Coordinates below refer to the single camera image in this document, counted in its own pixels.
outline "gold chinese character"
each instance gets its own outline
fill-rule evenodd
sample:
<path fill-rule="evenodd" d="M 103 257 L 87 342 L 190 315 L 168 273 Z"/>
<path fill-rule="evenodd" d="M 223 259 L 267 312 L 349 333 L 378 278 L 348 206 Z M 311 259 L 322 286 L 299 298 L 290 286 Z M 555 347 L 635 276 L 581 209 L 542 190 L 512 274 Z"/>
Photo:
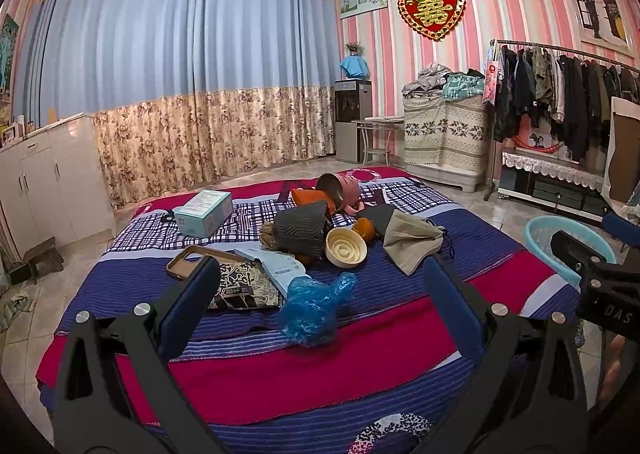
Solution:
<path fill-rule="evenodd" d="M 418 0 L 418 13 L 414 18 L 425 26 L 432 24 L 443 25 L 447 22 L 447 11 L 453 10 L 451 5 L 445 5 L 442 0 Z"/>

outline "bed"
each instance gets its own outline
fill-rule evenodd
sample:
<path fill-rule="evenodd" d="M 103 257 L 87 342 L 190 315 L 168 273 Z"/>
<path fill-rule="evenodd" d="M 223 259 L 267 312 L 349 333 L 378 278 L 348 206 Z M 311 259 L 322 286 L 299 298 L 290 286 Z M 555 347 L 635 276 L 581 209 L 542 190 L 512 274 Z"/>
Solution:
<path fill-rule="evenodd" d="M 489 301 L 521 315 L 572 315 L 577 291 L 519 243 L 460 205 L 392 167 L 357 169 L 364 195 L 383 190 L 399 209 L 444 225 L 450 266 Z M 228 251 L 256 241 L 265 221 L 293 206 L 289 189 L 315 180 L 272 181 L 237 189 L 234 212 L 211 238 L 181 235 L 168 209 L 193 194 L 142 206 L 87 275 L 65 311 L 36 374 L 40 399 L 52 409 L 66 334 L 75 315 L 130 311 L 154 300 L 175 280 L 167 262 L 190 244 Z M 334 225 L 354 219 L 334 215 Z M 308 269 L 331 282 L 341 272 L 327 261 Z M 184 353 L 170 362 L 177 384 L 234 454 L 404 453 L 426 434 L 464 386 L 473 365 L 461 358 L 422 283 L 418 268 L 405 276 L 382 249 L 370 246 L 354 301 L 340 314 L 337 340 L 302 348 L 278 331 L 277 309 L 208 312 Z M 126 356 L 117 358 L 140 420 L 162 434 Z"/>

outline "striped wallpaper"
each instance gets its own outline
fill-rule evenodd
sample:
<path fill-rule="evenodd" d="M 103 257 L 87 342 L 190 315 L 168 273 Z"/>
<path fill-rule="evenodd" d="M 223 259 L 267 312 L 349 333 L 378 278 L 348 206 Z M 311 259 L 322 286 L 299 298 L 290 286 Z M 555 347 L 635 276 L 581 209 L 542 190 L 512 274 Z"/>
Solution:
<path fill-rule="evenodd" d="M 20 45 L 24 35 L 24 28 L 27 21 L 27 14 L 33 0 L 4 0 L 0 6 L 0 27 L 4 24 L 4 17 L 9 14 L 18 24 L 18 36 L 14 49 L 14 63 L 11 71 L 11 85 L 14 84 L 15 70 L 17 69 L 17 59 L 20 55 Z"/>
<path fill-rule="evenodd" d="M 340 46 L 360 41 L 364 47 L 378 116 L 402 113 L 402 87 L 432 61 L 454 71 L 480 70 L 492 38 L 557 44 L 633 63 L 630 57 L 617 56 L 612 50 L 581 43 L 577 18 L 566 7 L 572 0 L 467 0 L 462 21 L 439 42 L 414 32 L 401 19 L 397 0 L 388 1 L 388 9 L 338 19 Z M 621 11 L 628 12 L 632 25 L 625 25 L 627 38 L 634 40 L 637 49 L 640 4 L 637 0 L 623 3 Z"/>

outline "cabinet door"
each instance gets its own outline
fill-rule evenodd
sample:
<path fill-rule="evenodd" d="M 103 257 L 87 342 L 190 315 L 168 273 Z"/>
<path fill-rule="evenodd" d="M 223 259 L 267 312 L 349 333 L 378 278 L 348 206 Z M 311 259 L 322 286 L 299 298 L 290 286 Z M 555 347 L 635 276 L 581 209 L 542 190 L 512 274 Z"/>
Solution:
<path fill-rule="evenodd" d="M 0 153 L 0 203 L 20 257 L 42 242 L 36 227 L 20 169 L 16 144 Z"/>
<path fill-rule="evenodd" d="M 31 213 L 42 240 L 55 236 L 57 246 L 76 241 L 58 190 L 51 150 L 44 149 L 25 158 L 21 167 Z"/>
<path fill-rule="evenodd" d="M 49 138 L 58 188 L 76 237 L 113 230 L 113 209 L 104 186 L 91 118 L 54 127 Z"/>

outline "heart-shaped wall decoration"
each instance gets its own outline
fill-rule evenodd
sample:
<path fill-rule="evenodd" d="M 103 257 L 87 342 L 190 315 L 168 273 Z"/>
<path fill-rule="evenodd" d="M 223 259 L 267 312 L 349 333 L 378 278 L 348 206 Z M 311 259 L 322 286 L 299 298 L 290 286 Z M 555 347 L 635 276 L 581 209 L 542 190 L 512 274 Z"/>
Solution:
<path fill-rule="evenodd" d="M 402 19 L 419 34 L 439 41 L 465 12 L 466 0 L 398 0 Z"/>

